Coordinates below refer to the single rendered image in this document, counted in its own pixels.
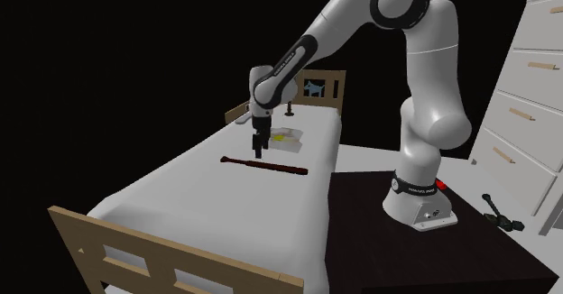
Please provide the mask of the wooden bed with white mattress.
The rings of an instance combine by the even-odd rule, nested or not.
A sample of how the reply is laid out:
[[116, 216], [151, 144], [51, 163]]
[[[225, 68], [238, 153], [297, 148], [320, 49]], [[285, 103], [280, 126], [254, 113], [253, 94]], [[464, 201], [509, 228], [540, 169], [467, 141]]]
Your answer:
[[[306, 70], [322, 79], [314, 97], [298, 95], [294, 116], [272, 114], [273, 128], [303, 132], [299, 153], [255, 157], [253, 127], [224, 128], [88, 214], [51, 207], [90, 294], [329, 294], [325, 252], [328, 187], [337, 164], [346, 74]], [[308, 175], [221, 162], [262, 161]]]

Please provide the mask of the dark robot stand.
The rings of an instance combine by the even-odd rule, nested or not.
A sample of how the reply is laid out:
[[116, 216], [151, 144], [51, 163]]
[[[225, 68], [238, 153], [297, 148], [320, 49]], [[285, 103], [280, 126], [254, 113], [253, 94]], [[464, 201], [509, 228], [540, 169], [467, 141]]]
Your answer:
[[458, 222], [418, 232], [383, 210], [389, 171], [335, 172], [329, 294], [549, 294], [558, 275], [446, 189]]

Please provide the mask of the white chest of drawers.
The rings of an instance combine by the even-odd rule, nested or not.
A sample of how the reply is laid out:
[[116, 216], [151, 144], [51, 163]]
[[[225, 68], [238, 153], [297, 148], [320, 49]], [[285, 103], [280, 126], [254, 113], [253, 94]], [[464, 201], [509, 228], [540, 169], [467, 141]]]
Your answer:
[[563, 209], [563, 0], [527, 0], [471, 158], [547, 235]]

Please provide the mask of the clear box with yellow item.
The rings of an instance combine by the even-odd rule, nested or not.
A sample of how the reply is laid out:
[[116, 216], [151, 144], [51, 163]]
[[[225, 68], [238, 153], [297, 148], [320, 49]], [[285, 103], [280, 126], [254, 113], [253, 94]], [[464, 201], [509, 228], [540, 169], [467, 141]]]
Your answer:
[[269, 138], [269, 148], [285, 152], [299, 153], [302, 147], [300, 141], [303, 132], [292, 128], [272, 128]]

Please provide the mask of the dark green toy on floor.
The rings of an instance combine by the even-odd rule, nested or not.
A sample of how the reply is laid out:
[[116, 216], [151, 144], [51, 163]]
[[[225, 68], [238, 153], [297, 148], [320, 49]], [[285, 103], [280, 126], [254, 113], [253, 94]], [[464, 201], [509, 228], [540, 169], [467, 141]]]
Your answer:
[[511, 231], [523, 231], [525, 225], [520, 221], [512, 221], [508, 217], [502, 215], [500, 211], [495, 206], [489, 194], [483, 194], [482, 199], [487, 203], [487, 205], [494, 211], [493, 214], [483, 213], [483, 216], [495, 226], [503, 229], [505, 232]]

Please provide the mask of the dark brown baseball bat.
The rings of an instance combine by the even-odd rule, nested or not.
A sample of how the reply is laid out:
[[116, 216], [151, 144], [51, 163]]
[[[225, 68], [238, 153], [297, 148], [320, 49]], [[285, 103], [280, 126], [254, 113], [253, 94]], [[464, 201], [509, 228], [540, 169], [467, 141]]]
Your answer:
[[274, 164], [269, 162], [238, 160], [238, 159], [228, 158], [226, 156], [221, 157], [220, 161], [241, 164], [247, 167], [254, 167], [254, 168], [260, 168], [265, 170], [275, 170], [275, 171], [287, 172], [287, 173], [298, 174], [303, 176], [309, 174], [309, 171], [305, 168]]

